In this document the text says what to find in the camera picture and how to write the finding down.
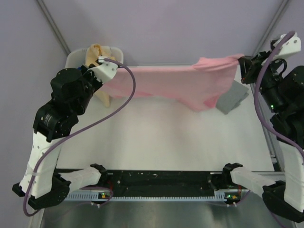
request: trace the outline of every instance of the gray wall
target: gray wall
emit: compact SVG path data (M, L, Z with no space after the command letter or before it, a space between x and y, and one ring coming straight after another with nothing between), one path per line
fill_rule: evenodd
M11 187L24 175L35 113L66 57L34 0L1 2L0 50L0 226L23 228L28 219Z
M251 55L281 0L45 0L71 50L98 42L129 65Z

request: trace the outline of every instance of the cable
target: cable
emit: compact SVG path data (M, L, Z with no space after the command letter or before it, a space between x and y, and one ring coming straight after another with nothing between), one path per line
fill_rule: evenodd
M288 32L283 38L282 40L277 44L277 46L275 47L275 49L271 52L271 54L269 55L269 57L267 58L265 64L262 66L262 69L260 71L260 73L258 74L257 80L256 80L256 87L255 87L255 94L254 94L254 105L255 105L255 110L256 110L256 114L257 117L259 118L261 124L268 130L270 131L272 134L274 134L275 136L277 136L278 138L284 140L285 142L287 142L288 144L294 146L301 154L301 156L303 157L304 160L304 151L303 149L294 141L288 139L287 137L285 137L284 135L280 134L279 132L277 132L275 129L273 129L267 122L266 120L263 118L260 107L259 107L259 101L258 101L258 94L259 94L259 89L261 86L261 82L263 79L263 76L268 68L268 66L270 65L272 59L274 58L274 56L276 54L279 53L280 48L282 47L282 45L287 42L291 37L293 37L295 34L295 31L290 31Z
M270 212L271 216L274 218L274 220L279 224L279 226L280 226L281 228L287 228L287 227L284 226L283 223L277 218L277 216L275 216L274 213L272 213L271 211L269 211L269 212Z
M109 119L110 117L112 117L113 115L115 115L116 113L118 113L120 110L122 110L129 102L130 100L133 98L134 94L135 94L135 89L136 89L136 81L135 81L135 77L134 77L134 74L132 73L132 71L125 65L125 64L122 64L116 60L112 60L112 59L109 59L109 58L105 58L104 59L106 62L112 62L112 63L115 63L117 64L118 66L120 67L123 67L124 69L126 69L126 71L129 72L129 74L131 75L131 78L132 78L132 81L133 81L133 89L132 89L132 92L131 92L131 95L129 96L129 98L125 101L125 103L120 106L118 109L116 109L114 112L112 112L111 114L109 114L108 116L102 118L101 120L98 120L96 121L95 123L92 123L90 125L88 125L87 127L84 127L72 134L70 134L69 136L67 136L66 138L63 138L62 140L58 141L57 143L55 143L54 145L52 145L41 157L40 159L37 161L36 165L35 165L35 168L33 170L33 172L37 172L38 170L38 167L39 165L41 164L41 162L43 161L43 159L49 154L52 152L52 150L54 150L56 147L58 147L60 144L64 143L66 140L100 124L101 122ZM33 186L33 182L35 180L35 176L32 175L30 181L29 181L29 184L28 184L28 189L25 193L25 196L24 196L24 200L23 200L23 212L26 216L28 217L31 217L35 214L37 214L39 212L39 210L36 210L35 212L33 212L32 214L28 213L28 210L27 210L27 201L28 201L28 198L29 198L29 195L30 195L30 189L32 188Z
M98 206L98 209L106 204L108 204L110 202L110 200L112 199L114 193L111 189L108 189L108 188L102 188L102 187L85 187L85 188L82 188L83 190L107 190L110 192L110 197L107 199L107 201L101 201L100 204L97 204L99 205ZM52 219L49 221L52 222L52 223L55 223L55 222L58 222L59 220L61 220L65 215L67 215L68 213L70 213L72 210L74 210L75 208L79 207L79 206L82 206L82 205L93 205L93 204L96 204L96 203L91 203L91 202L81 202L81 203L78 203L76 204L75 206L71 207L70 209L66 210L62 215L60 215L57 219Z

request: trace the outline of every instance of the pink cloth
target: pink cloth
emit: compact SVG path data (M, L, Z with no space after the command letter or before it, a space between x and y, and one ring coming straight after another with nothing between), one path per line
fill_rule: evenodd
M130 67L136 79L134 97L163 96L177 99L195 111L214 108L218 98L227 92L234 80L238 58L200 58L192 66ZM115 77L101 90L112 97L129 96L132 80L120 68Z

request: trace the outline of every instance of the purple cable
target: purple cable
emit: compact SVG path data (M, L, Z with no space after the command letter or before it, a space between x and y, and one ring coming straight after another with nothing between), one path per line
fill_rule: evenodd
M114 112L112 112L112 113L109 114L108 116L102 118L101 120L96 121L95 123L92 123L92 124L88 125L87 127L84 127L83 129L80 129L80 130L78 130L78 131L76 131L76 132L70 134L70 135L67 136L66 138L63 138L62 140L60 140L60 141L58 141L57 143L55 143L54 145L52 145L52 146L51 146L51 147L50 147L50 148L49 148L49 149L40 157L40 159L37 161L37 164L35 165L35 168L34 168L33 172L37 172L38 167L39 167L39 165L41 164L41 162L43 161L43 159L44 159L50 152L52 152L52 150L54 150L56 147L58 147L60 144L64 143L66 140L68 140L68 139L70 139L70 138L72 138L72 137L74 137L74 136L76 136L76 135L78 135L78 134L80 134L80 133L82 133L82 132L84 132L84 131L90 129L91 127L94 127L94 126L100 124L101 122L103 122L103 121L109 119L110 117L112 117L113 115L115 115L116 113L118 113L120 110L122 110L122 109L130 102L130 100L133 98L133 96L134 96L134 94L135 94L135 89L136 89L136 82L135 82L135 77L134 77L134 74L132 73L132 71L131 71L126 65L124 65L124 64L122 64L122 63L120 63L120 62L118 62L118 61L116 61L116 60L112 60L112 59L109 59L109 58L105 58L104 60L105 60L106 62L115 63L115 64L117 64L118 66L123 67L124 69L126 69L126 70L129 72L129 74L130 74L131 77L132 77L132 81L133 81L133 89L132 89L131 95L129 96L129 98L125 101L125 103L124 103L122 106L120 106L118 109L116 109ZM35 176L32 175L32 177L31 177L31 179L30 179L30 181L29 181L29 184L28 184L28 189L27 189L27 191L26 191L26 193L25 193L24 200L23 200L23 212L24 212L24 214L25 214L26 216L28 216L28 217L31 217L31 216L37 214L37 213L40 211L40 210L36 210L36 211L33 212L32 214L29 214L29 213L28 213L28 210L27 210L27 202L28 202L28 198L29 198L29 192L30 192L31 187L33 186L34 179L35 179Z
M280 227L282 228L287 228L286 226L283 225L283 223L277 218L277 216L274 215L274 213L272 213L271 211L269 211L271 216L274 218L274 220L277 222L277 224L280 225Z
M112 199L114 193L111 189L108 188L102 188L102 187L85 187L82 188L83 190L107 190L110 192L110 197L107 199L107 201L103 202L102 204L100 204L100 206L104 206L106 204L108 204L110 202L110 200ZM58 222L59 220L61 220L65 215L67 215L68 213L70 213L72 210L74 210L75 208L82 206L82 205L88 205L88 204L92 204L91 202L82 202L82 203L78 203L77 205L71 207L70 209L66 210L62 215L60 215L57 219L54 220L50 220L50 222L55 223Z
M261 82L263 79L263 76L268 68L268 66L270 65L272 59L274 58L274 56L276 54L279 53L280 48L282 47L282 45L287 42L291 37L293 37L295 34L295 31L290 31L288 32L283 38L282 40L277 44L277 46L275 47L275 49L271 52L271 54L269 55L269 57L267 58L265 64L263 65L260 73L258 74L257 80L256 80L256 87L255 87L255 94L254 94L254 105L255 105L255 109L256 109L256 114L261 122L261 124L268 130L270 131L272 134L274 134L275 136L277 136L278 138L284 140L285 142L289 143L290 145L294 146L301 154L301 156L303 157L304 160L304 152L302 150L302 148L295 143L294 141L288 139L287 137L285 137L284 135L280 134L279 132L275 131L263 118L262 114L261 114L261 110L259 107L259 102L258 102L258 94L259 94L259 89L261 86Z

